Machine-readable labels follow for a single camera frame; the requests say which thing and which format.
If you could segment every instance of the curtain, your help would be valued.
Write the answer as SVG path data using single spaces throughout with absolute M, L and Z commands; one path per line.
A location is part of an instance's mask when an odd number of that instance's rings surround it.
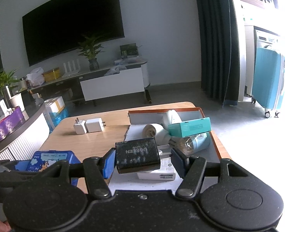
M 197 0 L 202 55 L 202 89 L 222 104 L 237 105 L 239 39 L 233 0 Z

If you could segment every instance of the purple basket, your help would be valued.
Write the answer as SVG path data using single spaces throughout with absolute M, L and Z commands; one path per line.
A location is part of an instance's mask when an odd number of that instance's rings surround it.
M 11 115 L 0 121 L 0 141 L 6 137 L 22 120 L 24 116 L 20 107 L 15 108 Z

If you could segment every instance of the white plastic bag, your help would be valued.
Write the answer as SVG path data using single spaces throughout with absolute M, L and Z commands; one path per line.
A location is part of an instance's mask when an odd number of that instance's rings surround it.
M 117 66 L 111 68 L 108 72 L 106 72 L 106 74 L 104 76 L 118 74 L 118 73 L 120 73 L 121 70 L 127 70 L 126 66 L 125 65 L 117 65 Z
M 29 74 L 27 74 L 27 80 L 30 81 L 32 87 L 39 86 L 45 82 L 43 76 L 44 70 L 42 67 L 35 68 Z

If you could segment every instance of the black tv screen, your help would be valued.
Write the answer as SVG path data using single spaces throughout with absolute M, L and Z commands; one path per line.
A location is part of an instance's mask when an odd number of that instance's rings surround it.
M 22 17 L 29 64 L 76 49 L 82 34 L 124 37 L 119 0 L 50 0 Z

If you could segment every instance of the gray tile floor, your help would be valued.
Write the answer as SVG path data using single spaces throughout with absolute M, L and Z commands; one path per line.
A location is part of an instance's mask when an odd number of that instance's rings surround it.
M 190 101 L 210 117 L 212 129 L 232 159 L 275 189 L 284 200 L 284 213 L 278 225 L 285 232 L 285 98 L 279 118 L 264 117 L 264 109 L 251 98 L 238 106 L 225 106 L 210 100 L 197 84 L 150 88 L 152 104 Z M 141 94 L 116 96 L 70 108 L 72 116 L 145 106 Z

